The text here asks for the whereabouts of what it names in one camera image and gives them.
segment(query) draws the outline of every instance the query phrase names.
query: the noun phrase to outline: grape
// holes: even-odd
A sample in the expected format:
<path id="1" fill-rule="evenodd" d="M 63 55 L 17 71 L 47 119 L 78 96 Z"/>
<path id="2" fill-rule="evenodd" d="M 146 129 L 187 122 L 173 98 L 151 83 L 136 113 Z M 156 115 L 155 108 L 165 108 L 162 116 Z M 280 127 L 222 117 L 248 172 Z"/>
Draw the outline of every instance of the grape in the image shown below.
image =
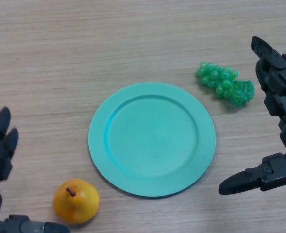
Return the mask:
<path id="1" fill-rule="evenodd" d="M 223 72 L 221 74 L 220 78 L 223 79 L 223 80 L 229 79 L 230 78 L 230 74 L 226 73 L 226 72 Z"/>
<path id="2" fill-rule="evenodd" d="M 220 94 L 222 94 L 223 92 L 224 92 L 224 88 L 219 84 L 217 87 L 216 87 L 216 89 L 215 89 L 215 91 L 216 91 L 216 94 L 218 95 L 220 95 Z"/>
<path id="3" fill-rule="evenodd" d="M 210 74 L 214 69 L 215 69 L 215 65 L 212 62 L 209 62 L 208 64 L 206 64 L 206 73 Z"/>
<path id="4" fill-rule="evenodd" d="M 220 66 L 220 65 L 216 65 L 216 66 L 215 66 L 215 70 L 218 72 L 219 75 L 221 75 L 222 70 L 223 70 L 223 67 Z"/>
<path id="5" fill-rule="evenodd" d="M 219 74 L 216 70 L 214 70 L 212 73 L 210 73 L 210 80 L 216 80 L 218 78 Z"/>
<path id="6" fill-rule="evenodd" d="M 209 76 L 204 76 L 200 78 L 200 84 L 205 86 L 209 82 Z"/>
<path id="7" fill-rule="evenodd" d="M 207 86 L 208 86 L 209 88 L 215 88 L 215 87 L 218 86 L 218 84 L 219 84 L 219 81 L 210 80 L 210 81 L 207 83 Z"/>
<path id="8" fill-rule="evenodd" d="M 231 95 L 232 95 L 232 89 L 227 89 L 227 90 L 224 90 L 224 97 L 226 98 L 226 99 L 229 99 L 230 97 L 231 97 Z"/>
<path id="9" fill-rule="evenodd" d="M 230 89 L 232 88 L 233 84 L 230 80 L 228 79 L 225 79 L 221 82 L 221 86 L 224 88 L 224 89 Z"/>
<path id="10" fill-rule="evenodd" d="M 201 62 L 200 63 L 200 69 L 205 69 L 206 68 L 206 62 Z"/>
<path id="11" fill-rule="evenodd" d="M 223 72 L 224 73 L 230 73 L 231 72 L 231 67 L 225 67 Z"/>
<path id="12" fill-rule="evenodd" d="M 204 75 L 205 75 L 205 69 L 200 68 L 196 71 L 196 76 L 202 77 Z"/>
<path id="13" fill-rule="evenodd" d="M 238 70 L 231 71 L 230 80 L 233 82 L 239 75 L 240 75 L 240 72 Z"/>

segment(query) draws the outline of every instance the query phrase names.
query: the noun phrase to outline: wooden table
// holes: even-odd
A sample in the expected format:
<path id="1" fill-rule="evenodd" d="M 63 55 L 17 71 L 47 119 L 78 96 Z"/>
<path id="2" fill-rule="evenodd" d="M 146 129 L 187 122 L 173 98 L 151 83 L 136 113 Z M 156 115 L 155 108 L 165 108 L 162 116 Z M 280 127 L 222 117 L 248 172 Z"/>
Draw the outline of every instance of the wooden table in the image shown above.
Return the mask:
<path id="1" fill-rule="evenodd" d="M 57 221 L 56 188 L 69 178 L 93 183 L 101 207 L 85 233 L 286 232 L 286 186 L 221 196 L 218 185 L 285 152 L 255 75 L 252 36 L 286 53 L 286 3 L 276 0 L 0 0 L 0 108 L 12 112 L 20 141 L 1 184 L 0 217 Z M 201 61 L 229 65 L 256 85 L 239 111 L 200 88 Z M 146 200 L 112 188 L 96 172 L 88 127 L 102 101 L 137 82 L 177 85 L 210 112 L 214 160 L 200 181 L 176 196 Z"/>

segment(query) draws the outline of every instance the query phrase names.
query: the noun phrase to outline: green grapes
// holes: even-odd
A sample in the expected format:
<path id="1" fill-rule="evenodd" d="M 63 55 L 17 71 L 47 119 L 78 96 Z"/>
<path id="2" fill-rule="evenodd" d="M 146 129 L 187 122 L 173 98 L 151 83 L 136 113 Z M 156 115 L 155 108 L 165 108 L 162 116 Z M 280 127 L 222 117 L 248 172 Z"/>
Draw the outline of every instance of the green grapes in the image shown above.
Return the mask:
<path id="1" fill-rule="evenodd" d="M 254 85 L 251 81 L 240 81 L 238 70 L 222 67 L 212 62 L 201 62 L 196 71 L 200 85 L 215 89 L 218 99 L 229 100 L 236 106 L 244 106 L 254 97 Z"/>

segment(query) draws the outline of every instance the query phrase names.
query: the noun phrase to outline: grape leaf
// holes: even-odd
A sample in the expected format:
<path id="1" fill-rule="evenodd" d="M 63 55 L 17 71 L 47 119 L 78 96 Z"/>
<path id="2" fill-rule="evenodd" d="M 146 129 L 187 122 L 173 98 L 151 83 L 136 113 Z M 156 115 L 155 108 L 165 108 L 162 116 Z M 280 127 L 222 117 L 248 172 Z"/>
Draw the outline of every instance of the grape leaf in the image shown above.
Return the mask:
<path id="1" fill-rule="evenodd" d="M 235 106 L 244 106 L 255 95 L 255 88 L 252 81 L 234 81 L 233 92 L 230 102 Z"/>

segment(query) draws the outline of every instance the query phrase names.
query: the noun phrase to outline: yellow pear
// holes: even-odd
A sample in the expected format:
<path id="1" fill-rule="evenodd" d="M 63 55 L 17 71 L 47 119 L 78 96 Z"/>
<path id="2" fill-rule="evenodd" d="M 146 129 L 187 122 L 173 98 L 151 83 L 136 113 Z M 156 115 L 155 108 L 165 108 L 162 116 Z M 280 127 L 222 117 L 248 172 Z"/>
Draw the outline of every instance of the yellow pear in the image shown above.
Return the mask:
<path id="1" fill-rule="evenodd" d="M 70 179 L 56 191 L 53 207 L 56 214 L 70 224 L 89 221 L 97 213 L 100 196 L 97 189 L 81 179 Z"/>

